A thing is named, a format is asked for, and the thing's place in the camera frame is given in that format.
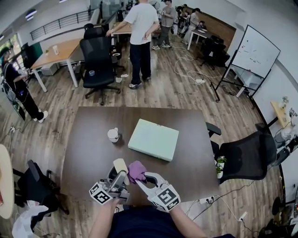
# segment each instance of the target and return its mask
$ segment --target dark pants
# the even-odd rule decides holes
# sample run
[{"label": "dark pants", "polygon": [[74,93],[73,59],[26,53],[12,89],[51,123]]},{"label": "dark pants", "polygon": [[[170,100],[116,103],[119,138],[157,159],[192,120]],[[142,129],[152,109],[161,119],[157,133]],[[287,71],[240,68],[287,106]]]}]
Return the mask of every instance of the dark pants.
[{"label": "dark pants", "polygon": [[157,45],[160,46],[163,41],[166,41],[166,45],[169,45],[169,31],[170,31],[171,27],[165,27],[162,26],[162,32],[160,34],[160,38],[158,40]]},{"label": "dark pants", "polygon": [[140,70],[143,79],[151,77],[150,42],[142,45],[130,44],[130,61],[132,64],[131,84],[140,84]]},{"label": "dark pants", "polygon": [[34,119],[41,120],[43,119],[43,113],[38,111],[38,107],[35,104],[33,98],[31,97],[29,91],[25,90],[22,96],[17,95],[18,100],[21,101],[25,110],[29,113],[29,115]]}]

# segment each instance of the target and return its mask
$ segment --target sneaker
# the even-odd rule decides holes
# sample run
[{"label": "sneaker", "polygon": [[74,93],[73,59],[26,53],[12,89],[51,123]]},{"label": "sneaker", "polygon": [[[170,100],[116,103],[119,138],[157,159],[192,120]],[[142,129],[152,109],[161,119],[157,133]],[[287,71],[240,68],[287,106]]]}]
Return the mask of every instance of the sneaker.
[{"label": "sneaker", "polygon": [[151,48],[154,49],[154,50],[160,50],[160,47],[159,46],[153,46]]},{"label": "sneaker", "polygon": [[139,84],[130,84],[129,85],[129,88],[130,89],[137,89],[142,83],[139,83]]},{"label": "sneaker", "polygon": [[145,80],[145,81],[148,81],[148,80],[151,79],[151,77],[150,77],[150,76],[149,76],[149,77],[146,77],[146,78],[143,78],[143,77],[142,77],[142,79]]},{"label": "sneaker", "polygon": [[45,120],[45,118],[47,118],[47,116],[48,116],[48,112],[44,111],[43,112],[43,119],[39,120],[39,123],[43,123],[43,121]]},{"label": "sneaker", "polygon": [[163,48],[170,48],[170,47],[171,47],[171,45],[162,44],[162,47],[163,47]]},{"label": "sneaker", "polygon": [[[38,112],[41,112],[41,109],[38,109]],[[33,118],[33,121],[37,121],[37,118]]]}]

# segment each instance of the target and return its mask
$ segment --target black metal railing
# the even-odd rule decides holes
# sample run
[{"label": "black metal railing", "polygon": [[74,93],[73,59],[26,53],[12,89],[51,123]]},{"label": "black metal railing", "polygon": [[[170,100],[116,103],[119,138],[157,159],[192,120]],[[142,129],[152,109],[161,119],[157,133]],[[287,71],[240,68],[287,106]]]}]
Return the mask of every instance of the black metal railing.
[{"label": "black metal railing", "polygon": [[37,28],[36,30],[30,32],[32,40],[35,40],[43,35],[49,34],[52,31],[62,29],[63,27],[79,24],[84,21],[90,21],[93,10],[88,10],[76,14],[72,14],[58,20],[52,21],[44,26]]}]

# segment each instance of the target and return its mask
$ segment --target purple cloth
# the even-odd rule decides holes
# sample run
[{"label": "purple cloth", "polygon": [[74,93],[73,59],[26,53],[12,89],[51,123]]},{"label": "purple cloth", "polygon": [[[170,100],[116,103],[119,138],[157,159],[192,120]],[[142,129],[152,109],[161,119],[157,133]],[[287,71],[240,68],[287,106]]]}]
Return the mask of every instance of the purple cloth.
[{"label": "purple cloth", "polygon": [[146,180],[144,173],[147,172],[147,169],[144,165],[142,165],[140,161],[137,160],[135,162],[132,162],[129,165],[128,169],[128,178],[133,184],[136,184],[136,180]]}]

